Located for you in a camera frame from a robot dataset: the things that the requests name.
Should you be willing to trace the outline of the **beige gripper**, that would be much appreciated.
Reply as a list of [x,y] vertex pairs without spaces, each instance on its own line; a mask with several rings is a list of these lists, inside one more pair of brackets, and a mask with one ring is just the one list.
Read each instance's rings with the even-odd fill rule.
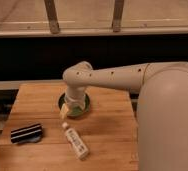
[[74,107],[84,108],[85,104],[85,88],[84,87],[68,87],[65,92],[65,103],[60,109],[60,117],[65,119],[70,113],[70,109]]

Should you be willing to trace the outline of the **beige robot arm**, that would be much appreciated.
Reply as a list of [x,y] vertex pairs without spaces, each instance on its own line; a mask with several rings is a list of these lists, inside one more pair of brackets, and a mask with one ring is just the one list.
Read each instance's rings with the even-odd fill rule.
[[139,171],[188,171],[188,62],[95,70],[84,61],[63,72],[69,107],[85,105],[88,86],[138,95]]

